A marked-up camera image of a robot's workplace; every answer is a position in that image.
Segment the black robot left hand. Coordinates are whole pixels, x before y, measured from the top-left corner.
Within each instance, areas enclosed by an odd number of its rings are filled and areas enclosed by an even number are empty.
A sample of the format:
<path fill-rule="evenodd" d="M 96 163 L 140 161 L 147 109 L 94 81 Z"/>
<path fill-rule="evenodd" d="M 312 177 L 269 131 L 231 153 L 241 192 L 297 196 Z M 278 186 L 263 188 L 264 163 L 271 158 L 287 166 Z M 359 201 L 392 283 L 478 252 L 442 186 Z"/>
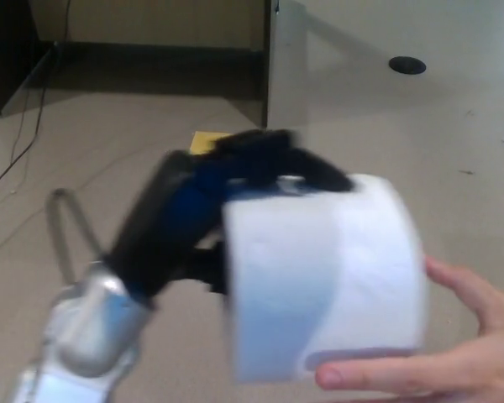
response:
<path fill-rule="evenodd" d="M 209 249 L 198 244 L 223 223 L 231 181 L 269 190 L 282 176 L 313 190 L 349 192 L 353 181 L 318 155 L 298 147 L 287 129 L 252 129 L 218 139 L 206 154 L 177 150 L 160 163 L 128 214 L 105 258 L 138 303 L 152 307 L 172 281 L 197 280 L 228 294 L 224 236 Z"/>

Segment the person's bare hand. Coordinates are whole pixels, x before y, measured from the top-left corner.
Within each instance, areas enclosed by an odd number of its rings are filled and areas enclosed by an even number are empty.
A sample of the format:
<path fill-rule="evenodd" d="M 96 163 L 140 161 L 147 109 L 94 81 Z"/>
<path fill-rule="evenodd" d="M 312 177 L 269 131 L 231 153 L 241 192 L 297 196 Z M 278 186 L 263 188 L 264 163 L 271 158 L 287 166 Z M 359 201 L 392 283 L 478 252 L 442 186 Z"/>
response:
<path fill-rule="evenodd" d="M 477 338 L 441 353 L 320 365 L 323 390 L 386 393 L 389 402 L 504 402 L 504 292 L 472 271 L 427 258 L 428 278 L 477 317 Z"/>

